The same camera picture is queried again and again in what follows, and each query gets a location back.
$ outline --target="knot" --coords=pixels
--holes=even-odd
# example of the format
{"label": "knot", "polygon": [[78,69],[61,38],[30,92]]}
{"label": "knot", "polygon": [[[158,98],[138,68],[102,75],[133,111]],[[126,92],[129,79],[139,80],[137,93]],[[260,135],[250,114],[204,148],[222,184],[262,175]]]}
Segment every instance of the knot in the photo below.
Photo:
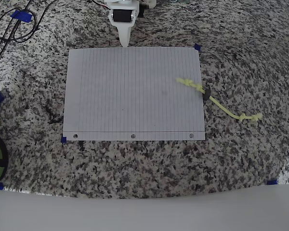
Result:
{"label": "knot", "polygon": [[239,121],[242,122],[243,119],[245,119],[245,118],[246,118],[246,115],[244,113],[242,113],[239,117]]}
{"label": "knot", "polygon": [[183,83],[184,85],[186,85],[186,86],[190,86],[191,84],[193,84],[193,81],[192,80],[190,80],[190,79],[182,79],[182,78],[177,78],[177,82],[178,83]]}
{"label": "knot", "polygon": [[196,88],[197,91],[202,90],[202,85],[201,84],[194,84],[193,87]]}
{"label": "knot", "polygon": [[252,115],[251,117],[252,117],[253,121],[257,122],[259,119],[261,119],[263,117],[263,115],[262,115],[262,113],[257,113],[255,115]]}

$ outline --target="sheet of paper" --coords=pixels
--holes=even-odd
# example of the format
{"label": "sheet of paper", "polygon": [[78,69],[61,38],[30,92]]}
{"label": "sheet of paper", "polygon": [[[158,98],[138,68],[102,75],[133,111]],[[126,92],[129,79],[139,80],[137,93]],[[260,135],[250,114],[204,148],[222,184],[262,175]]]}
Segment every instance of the sheet of paper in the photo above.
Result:
{"label": "sheet of paper", "polygon": [[204,140],[198,51],[178,47],[70,50],[63,136],[68,141]]}

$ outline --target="wire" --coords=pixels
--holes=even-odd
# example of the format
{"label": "wire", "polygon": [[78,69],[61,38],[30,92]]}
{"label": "wire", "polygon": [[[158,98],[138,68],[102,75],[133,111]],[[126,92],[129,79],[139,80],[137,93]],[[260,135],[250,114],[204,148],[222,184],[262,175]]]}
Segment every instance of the wire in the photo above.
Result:
{"label": "wire", "polygon": [[17,20],[17,22],[15,23],[14,27],[12,28],[11,30],[11,33],[9,34],[8,38],[7,37],[7,34],[8,34],[8,31],[10,30],[11,28],[11,25],[12,25],[12,22],[15,20],[15,18],[11,18],[8,26],[6,27],[4,33],[2,36],[0,36],[0,57],[2,56],[3,52],[5,51],[7,45],[11,42],[11,41],[15,41],[17,43],[22,43],[22,42],[26,42],[28,41],[33,35],[34,33],[39,29],[39,25],[45,15],[45,13],[47,12],[47,10],[50,8],[51,5],[53,5],[56,1],[58,0],[53,0],[51,3],[49,3],[47,5],[47,7],[45,8],[41,18],[39,19],[39,21],[37,21],[37,17],[36,15],[28,9],[29,5],[32,3],[33,0],[30,0],[28,2],[28,4],[26,5],[26,7],[21,10],[20,8],[18,7],[15,7],[7,12],[5,12],[1,17],[0,17],[0,23],[2,21],[2,19],[4,18],[4,16],[6,16],[7,14],[9,14],[10,12],[12,11],[15,11],[15,10],[18,10],[19,12],[15,15],[17,16],[18,14],[20,14],[21,12],[26,12],[26,13],[30,13],[32,16],[33,16],[33,27],[32,29],[30,30],[29,33],[23,35],[23,36],[20,36],[20,37],[15,37],[15,33],[17,31],[17,29],[19,28],[20,24],[21,24],[21,20]]}
{"label": "wire", "polygon": [[105,5],[105,4],[101,4],[101,3],[99,3],[99,2],[97,2],[97,1],[95,1],[95,0],[92,0],[95,4],[97,4],[97,5],[99,5],[99,6],[103,6],[103,7],[105,7],[105,8],[107,8],[107,9],[109,9],[110,10],[110,8],[107,6],[107,5]]}

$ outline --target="yellow cord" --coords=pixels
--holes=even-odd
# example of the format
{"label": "yellow cord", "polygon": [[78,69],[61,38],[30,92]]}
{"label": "yellow cord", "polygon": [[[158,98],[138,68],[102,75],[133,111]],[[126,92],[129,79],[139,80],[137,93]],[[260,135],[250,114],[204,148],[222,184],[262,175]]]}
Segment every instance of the yellow cord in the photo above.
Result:
{"label": "yellow cord", "polygon": [[[205,91],[202,88],[201,84],[194,84],[192,80],[190,79],[182,79],[177,78],[178,83],[183,83],[186,86],[196,88],[197,91],[200,91],[202,94],[205,93]],[[244,113],[242,113],[240,116],[237,116],[233,113],[231,113],[229,110],[227,110],[224,106],[222,106],[216,99],[214,99],[212,96],[210,96],[210,100],[215,103],[220,109],[222,109],[224,112],[226,112],[228,115],[230,115],[234,119],[238,119],[240,122],[243,121],[243,119],[251,119],[253,121],[258,121],[263,117],[262,113],[257,113],[255,115],[246,116]]]}

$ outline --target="granite countertop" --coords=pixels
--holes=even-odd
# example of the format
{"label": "granite countertop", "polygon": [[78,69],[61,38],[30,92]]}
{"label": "granite countertop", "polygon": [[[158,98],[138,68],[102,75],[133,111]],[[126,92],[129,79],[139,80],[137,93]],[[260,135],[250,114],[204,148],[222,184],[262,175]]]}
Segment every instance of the granite countertop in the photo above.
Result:
{"label": "granite countertop", "polygon": [[[46,1],[34,0],[38,18]],[[25,0],[0,0],[0,15]],[[0,136],[7,190],[74,197],[167,197],[289,183],[289,1],[199,0],[145,11],[130,46],[202,45],[202,84],[240,123],[205,102],[205,141],[67,142],[63,132],[69,49],[117,47],[108,11],[59,0],[40,30],[0,60]]]}

